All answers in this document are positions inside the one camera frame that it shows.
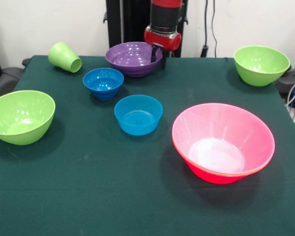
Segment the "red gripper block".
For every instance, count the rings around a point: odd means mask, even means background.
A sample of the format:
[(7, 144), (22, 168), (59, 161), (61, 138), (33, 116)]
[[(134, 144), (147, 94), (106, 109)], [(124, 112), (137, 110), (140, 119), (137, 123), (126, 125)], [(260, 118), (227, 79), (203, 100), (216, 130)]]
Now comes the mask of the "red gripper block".
[(173, 52), (178, 49), (181, 43), (181, 34), (175, 31), (170, 34), (161, 34), (152, 30), (147, 26), (144, 32), (144, 39), (147, 44), (153, 45), (151, 52), (151, 63), (156, 61), (157, 46), (162, 47), (162, 59), (160, 61), (161, 69), (166, 67), (166, 51)]

